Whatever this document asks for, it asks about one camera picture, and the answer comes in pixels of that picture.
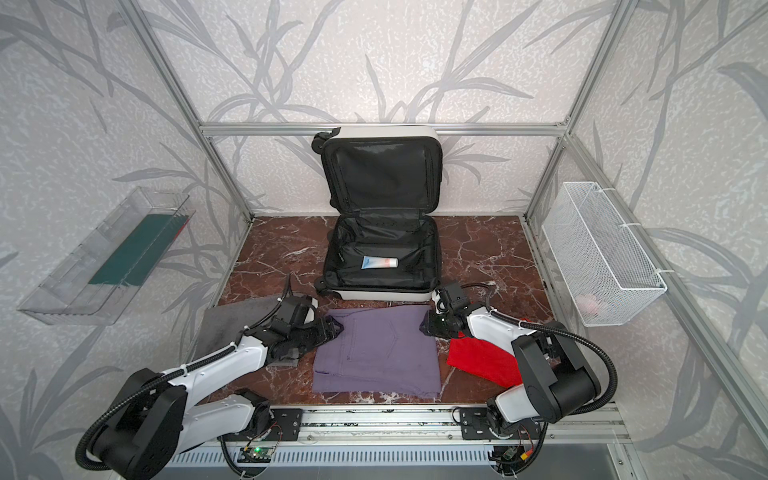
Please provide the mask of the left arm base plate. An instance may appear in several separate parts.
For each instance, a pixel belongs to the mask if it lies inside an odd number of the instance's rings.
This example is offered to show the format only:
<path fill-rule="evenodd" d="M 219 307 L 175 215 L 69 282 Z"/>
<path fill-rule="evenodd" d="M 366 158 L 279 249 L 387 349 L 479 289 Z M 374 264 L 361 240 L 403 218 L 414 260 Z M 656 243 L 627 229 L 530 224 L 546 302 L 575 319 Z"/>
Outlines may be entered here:
<path fill-rule="evenodd" d="M 239 436 L 248 441 L 297 441 L 303 410 L 278 408 L 257 411 L 248 427 Z"/>

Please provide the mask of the purple trousers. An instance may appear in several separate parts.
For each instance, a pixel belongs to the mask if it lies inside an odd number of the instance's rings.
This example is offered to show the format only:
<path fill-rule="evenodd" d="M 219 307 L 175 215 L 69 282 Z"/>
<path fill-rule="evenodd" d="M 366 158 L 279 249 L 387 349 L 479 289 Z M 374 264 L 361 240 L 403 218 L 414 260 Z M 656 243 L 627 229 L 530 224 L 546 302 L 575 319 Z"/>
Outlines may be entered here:
<path fill-rule="evenodd" d="M 343 331 L 316 350 L 312 390 L 438 397 L 436 339 L 420 331 L 429 311 L 427 305 L 329 311 Z"/>

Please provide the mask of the grey towel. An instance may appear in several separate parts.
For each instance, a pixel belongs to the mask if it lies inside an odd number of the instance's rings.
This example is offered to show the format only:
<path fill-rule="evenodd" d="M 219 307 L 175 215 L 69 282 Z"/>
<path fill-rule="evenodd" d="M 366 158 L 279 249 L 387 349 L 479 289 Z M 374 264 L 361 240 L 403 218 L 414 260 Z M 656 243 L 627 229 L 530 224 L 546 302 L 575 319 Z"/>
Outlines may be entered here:
<path fill-rule="evenodd" d="M 310 302 L 308 306 L 302 307 L 300 312 L 304 315 L 304 320 L 291 320 L 295 325 L 309 323 L 314 319 L 314 308 L 318 306 L 316 299 L 308 295 L 299 295 L 299 300 Z M 251 298 L 241 302 L 232 303 L 224 306 L 213 307 L 204 313 L 203 321 L 197 336 L 195 349 L 190 354 L 193 361 L 209 355 L 228 346 L 232 341 L 237 341 L 239 332 L 246 326 L 257 323 L 269 313 L 273 307 L 279 307 L 278 297 Z M 236 366 L 245 373 L 251 373 L 263 368 L 264 366 L 276 365 L 279 368 L 294 368 L 298 366 L 300 355 L 297 348 L 292 348 L 279 360 L 272 363 L 266 363 L 262 367 L 255 367 L 255 363 L 250 361 L 237 363 Z"/>

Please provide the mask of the white blue tube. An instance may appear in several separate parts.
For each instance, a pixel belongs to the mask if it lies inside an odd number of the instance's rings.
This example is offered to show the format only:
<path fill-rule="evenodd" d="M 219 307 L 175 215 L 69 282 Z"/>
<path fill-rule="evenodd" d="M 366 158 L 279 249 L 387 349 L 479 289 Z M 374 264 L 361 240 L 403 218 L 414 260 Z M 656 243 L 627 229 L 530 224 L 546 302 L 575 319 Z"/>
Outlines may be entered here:
<path fill-rule="evenodd" d="M 361 264 L 366 269 L 394 269 L 399 265 L 399 259 L 394 257 L 364 256 Z"/>

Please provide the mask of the white hard-shell suitcase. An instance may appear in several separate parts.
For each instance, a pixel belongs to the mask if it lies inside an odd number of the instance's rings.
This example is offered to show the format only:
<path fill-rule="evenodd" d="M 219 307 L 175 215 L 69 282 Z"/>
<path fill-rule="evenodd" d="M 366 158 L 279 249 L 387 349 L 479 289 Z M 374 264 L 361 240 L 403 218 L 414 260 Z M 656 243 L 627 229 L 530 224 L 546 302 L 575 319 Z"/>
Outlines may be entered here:
<path fill-rule="evenodd" d="M 347 301 L 426 302 L 442 252 L 432 213 L 440 201 L 443 148 L 424 125 L 342 126 L 314 135 L 339 217 L 316 292 Z M 361 268 L 364 256 L 394 257 L 394 269 Z"/>

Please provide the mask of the red t-shirt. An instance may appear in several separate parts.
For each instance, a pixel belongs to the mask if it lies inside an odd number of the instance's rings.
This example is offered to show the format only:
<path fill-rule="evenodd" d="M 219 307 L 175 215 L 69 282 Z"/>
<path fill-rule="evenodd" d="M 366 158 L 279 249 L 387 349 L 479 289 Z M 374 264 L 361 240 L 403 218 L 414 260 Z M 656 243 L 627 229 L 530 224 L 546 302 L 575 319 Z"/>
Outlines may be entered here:
<path fill-rule="evenodd" d="M 470 322 L 470 333 L 450 341 L 447 364 L 500 387 L 523 384 L 512 342 L 528 330 L 481 318 Z"/>

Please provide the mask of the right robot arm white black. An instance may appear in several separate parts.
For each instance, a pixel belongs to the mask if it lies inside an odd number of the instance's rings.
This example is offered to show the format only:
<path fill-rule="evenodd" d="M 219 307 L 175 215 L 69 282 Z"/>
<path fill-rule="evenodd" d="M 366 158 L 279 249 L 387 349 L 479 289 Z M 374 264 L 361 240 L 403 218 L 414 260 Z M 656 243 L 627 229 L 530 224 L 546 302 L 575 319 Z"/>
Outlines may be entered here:
<path fill-rule="evenodd" d="M 428 311 L 420 331 L 449 340 L 474 338 L 515 358 L 522 383 L 487 402 L 488 422 L 496 429 L 527 419 L 557 423 L 589 413 L 609 403 L 618 389 L 609 355 L 556 321 L 532 323 L 475 303 Z"/>

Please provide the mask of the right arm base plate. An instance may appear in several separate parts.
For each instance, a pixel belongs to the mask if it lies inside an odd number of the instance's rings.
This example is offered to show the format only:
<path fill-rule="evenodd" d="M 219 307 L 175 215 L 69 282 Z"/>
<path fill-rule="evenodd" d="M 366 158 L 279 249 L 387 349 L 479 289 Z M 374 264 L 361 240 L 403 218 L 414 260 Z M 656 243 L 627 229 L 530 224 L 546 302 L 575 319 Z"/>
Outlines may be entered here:
<path fill-rule="evenodd" d="M 452 418 L 461 428 L 463 440 L 538 440 L 541 425 L 527 418 L 512 423 L 488 407 L 457 407 Z"/>

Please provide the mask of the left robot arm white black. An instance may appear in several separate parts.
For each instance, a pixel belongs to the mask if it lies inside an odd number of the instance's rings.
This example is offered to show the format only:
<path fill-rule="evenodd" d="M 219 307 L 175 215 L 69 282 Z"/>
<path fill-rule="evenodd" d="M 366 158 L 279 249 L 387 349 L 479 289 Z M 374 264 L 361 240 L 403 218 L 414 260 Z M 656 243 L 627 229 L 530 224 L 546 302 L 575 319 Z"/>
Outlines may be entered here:
<path fill-rule="evenodd" d="M 344 330 L 330 316 L 298 325 L 243 328 L 221 349 L 164 372 L 132 374 L 110 407 L 86 429 L 75 460 L 88 471 L 151 479 L 177 454 L 230 434 L 262 436 L 274 423 L 266 398 L 241 389 L 223 400 L 210 394 L 258 371 L 291 350 L 304 355 Z"/>

